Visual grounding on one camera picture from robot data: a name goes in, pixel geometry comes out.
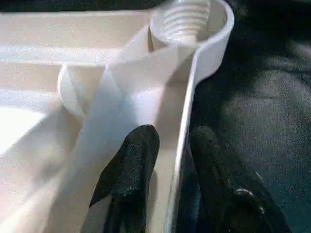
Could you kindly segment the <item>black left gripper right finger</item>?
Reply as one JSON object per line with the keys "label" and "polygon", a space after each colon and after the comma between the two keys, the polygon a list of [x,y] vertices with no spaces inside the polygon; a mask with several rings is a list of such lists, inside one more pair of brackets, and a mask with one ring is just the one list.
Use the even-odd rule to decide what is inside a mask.
{"label": "black left gripper right finger", "polygon": [[191,153],[211,233],[287,233],[284,214],[231,144],[208,126],[191,133]]}

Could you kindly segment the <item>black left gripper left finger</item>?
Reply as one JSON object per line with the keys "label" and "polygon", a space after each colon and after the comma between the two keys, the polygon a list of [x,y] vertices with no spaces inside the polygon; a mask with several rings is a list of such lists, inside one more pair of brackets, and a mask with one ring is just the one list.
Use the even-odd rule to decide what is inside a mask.
{"label": "black left gripper left finger", "polygon": [[110,197],[103,233],[143,233],[147,221],[149,184],[159,151],[153,125],[141,125],[124,139],[102,171],[89,206]]}

